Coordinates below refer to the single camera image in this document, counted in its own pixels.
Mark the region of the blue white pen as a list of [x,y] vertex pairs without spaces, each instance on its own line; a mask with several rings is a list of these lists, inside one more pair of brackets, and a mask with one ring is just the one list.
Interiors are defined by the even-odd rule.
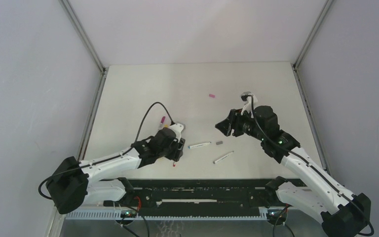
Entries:
[[210,145],[211,143],[212,142],[204,142],[204,143],[189,145],[188,149],[194,149],[194,148],[199,148],[199,147],[207,146],[207,145]]

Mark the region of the grey white pen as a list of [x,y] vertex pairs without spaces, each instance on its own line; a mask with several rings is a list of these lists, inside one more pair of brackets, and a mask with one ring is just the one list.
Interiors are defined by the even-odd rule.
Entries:
[[228,152],[228,153],[226,153],[225,155],[223,155],[223,156],[221,156],[221,157],[215,159],[212,163],[213,163],[213,164],[217,164],[218,162],[224,160],[225,158],[229,157],[229,156],[232,155],[233,153],[234,153],[234,151]]

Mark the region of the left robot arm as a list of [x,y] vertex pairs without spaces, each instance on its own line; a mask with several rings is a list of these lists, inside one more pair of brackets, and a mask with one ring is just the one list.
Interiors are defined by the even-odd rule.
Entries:
[[135,196],[121,173],[154,164],[160,158],[178,162],[183,155],[184,129],[183,124],[175,123],[162,128],[155,136],[102,158],[77,161],[68,157],[39,184],[38,193],[52,200],[60,214],[102,201],[118,201],[128,206]]

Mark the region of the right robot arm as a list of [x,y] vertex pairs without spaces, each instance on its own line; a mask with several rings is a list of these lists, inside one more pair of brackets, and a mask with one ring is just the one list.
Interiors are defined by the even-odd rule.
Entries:
[[300,143],[280,128],[270,106],[258,106],[250,112],[232,109],[215,128],[226,137],[246,134],[258,139],[269,157],[296,174],[310,189],[297,189],[278,176],[266,186],[265,198],[269,204],[282,202],[297,208],[318,222],[329,237],[374,234],[370,199],[364,193],[354,194],[318,166]]

